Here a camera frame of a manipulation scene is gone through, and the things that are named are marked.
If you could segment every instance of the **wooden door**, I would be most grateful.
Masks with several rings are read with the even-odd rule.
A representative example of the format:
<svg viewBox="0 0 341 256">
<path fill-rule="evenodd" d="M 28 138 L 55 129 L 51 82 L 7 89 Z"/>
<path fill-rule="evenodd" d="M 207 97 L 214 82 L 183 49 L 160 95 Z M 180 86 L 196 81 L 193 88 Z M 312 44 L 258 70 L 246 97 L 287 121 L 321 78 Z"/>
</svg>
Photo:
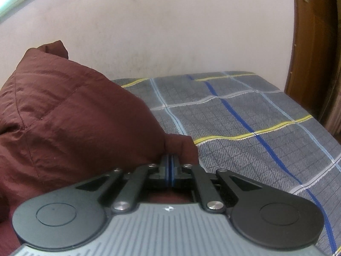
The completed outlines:
<svg viewBox="0 0 341 256">
<path fill-rule="evenodd" d="M 314 117 L 326 96 L 337 42 L 336 0 L 295 0 L 295 33 L 285 93 Z"/>
</svg>

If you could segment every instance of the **yellow stripe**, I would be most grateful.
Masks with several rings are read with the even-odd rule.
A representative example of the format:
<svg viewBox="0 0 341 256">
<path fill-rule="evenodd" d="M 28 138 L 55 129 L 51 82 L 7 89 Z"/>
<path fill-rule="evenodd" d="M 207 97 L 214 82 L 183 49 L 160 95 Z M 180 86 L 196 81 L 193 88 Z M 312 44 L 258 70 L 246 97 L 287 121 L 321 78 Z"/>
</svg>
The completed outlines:
<svg viewBox="0 0 341 256">
<path fill-rule="evenodd" d="M 133 81 L 133 82 L 131 82 L 131 83 L 124 84 L 124 85 L 122 85 L 121 87 L 122 87 L 122 88 L 131 87 L 131 86 L 136 85 L 137 83 L 141 83 L 141 82 L 143 82 L 143 81 L 145 81 L 145 80 L 148 80 L 148 78 L 138 79 L 138 80 Z"/>
<path fill-rule="evenodd" d="M 306 117 L 300 118 L 298 120 L 295 121 L 285 121 L 282 123 L 279 123 L 275 126 L 272 126 L 270 128 L 266 128 L 263 130 L 259 130 L 259 131 L 255 131 L 254 133 L 247 133 L 247 134 L 243 134 L 243 135 L 239 135 L 239 136 L 235 136 L 235 137 L 224 137 L 224 136 L 208 136 L 208 137 L 201 137 L 197 140 L 194 141 L 195 145 L 201 144 L 203 142 L 207 142 L 207 141 L 212 141 L 212 140 L 231 140 L 231 141 L 240 141 L 240 140 L 244 140 L 246 138 L 252 137 L 254 135 L 260 135 L 260 134 L 264 134 L 264 133 L 268 133 L 268 132 L 273 132 L 276 130 L 279 130 L 283 127 L 286 127 L 290 124 L 294 124 L 294 123 L 301 123 L 303 121 L 309 120 L 310 118 L 312 118 L 311 115 L 307 115 Z"/>
<path fill-rule="evenodd" d="M 230 75 L 230 76 L 218 76 L 218 77 L 208 77 L 203 79 L 196 79 L 195 81 L 203 82 L 208 80 L 214 80 L 214 79 L 221 79 L 221 78 L 228 78 L 228 77 L 240 77 L 240 76 L 252 76 L 255 75 L 254 73 L 247 73 L 247 74 L 237 74 L 237 75 Z"/>
<path fill-rule="evenodd" d="M 333 254 L 333 256 L 338 255 L 341 252 L 341 246 L 339 247 L 339 249 Z"/>
<path fill-rule="evenodd" d="M 213 79 L 221 79 L 221 78 L 228 78 L 228 76 L 208 77 L 208 78 L 203 78 L 203 79 L 196 79 L 195 81 L 203 82 L 203 81 L 208 81 L 208 80 L 213 80 Z"/>
</svg>

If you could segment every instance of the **white wall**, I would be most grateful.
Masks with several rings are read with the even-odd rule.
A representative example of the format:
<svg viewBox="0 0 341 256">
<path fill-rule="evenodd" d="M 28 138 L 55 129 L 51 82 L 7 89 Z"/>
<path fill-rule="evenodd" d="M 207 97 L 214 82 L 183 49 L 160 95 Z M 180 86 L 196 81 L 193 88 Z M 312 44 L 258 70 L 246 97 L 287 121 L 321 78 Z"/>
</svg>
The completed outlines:
<svg viewBox="0 0 341 256">
<path fill-rule="evenodd" d="M 60 39 L 109 79 L 242 70 L 283 90 L 293 30 L 294 0 L 34 0 L 0 24 L 0 85 Z"/>
</svg>

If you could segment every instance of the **circular pad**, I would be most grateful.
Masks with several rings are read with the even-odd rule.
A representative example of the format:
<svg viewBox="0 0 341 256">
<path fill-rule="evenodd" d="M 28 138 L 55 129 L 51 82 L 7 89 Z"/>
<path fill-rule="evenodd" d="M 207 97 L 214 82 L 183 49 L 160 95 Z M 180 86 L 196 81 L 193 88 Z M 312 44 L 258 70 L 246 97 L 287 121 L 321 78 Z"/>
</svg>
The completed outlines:
<svg viewBox="0 0 341 256">
<path fill-rule="evenodd" d="M 273 225 L 290 225 L 299 219 L 298 210 L 284 203 L 271 203 L 263 206 L 260 215 L 266 222 Z"/>
<path fill-rule="evenodd" d="M 307 199 L 270 187 L 238 194 L 231 222 L 261 246 L 294 250 L 313 245 L 323 229 L 323 215 Z"/>
<path fill-rule="evenodd" d="M 37 212 L 37 219 L 46 226 L 64 226 L 75 219 L 75 207 L 66 203 L 51 203 Z"/>
</svg>

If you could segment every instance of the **gray checkered fabric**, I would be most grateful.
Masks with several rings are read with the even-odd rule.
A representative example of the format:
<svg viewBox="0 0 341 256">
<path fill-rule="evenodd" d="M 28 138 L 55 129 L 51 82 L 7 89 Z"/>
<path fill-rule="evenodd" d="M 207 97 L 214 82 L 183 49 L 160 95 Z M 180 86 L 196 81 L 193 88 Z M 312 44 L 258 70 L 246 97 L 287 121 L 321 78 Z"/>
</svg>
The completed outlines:
<svg viewBox="0 0 341 256">
<path fill-rule="evenodd" d="M 283 92 L 239 71 L 114 82 L 165 132 L 190 135 L 206 171 L 227 168 L 314 202 L 325 216 L 317 246 L 341 255 L 341 146 Z"/>
</svg>

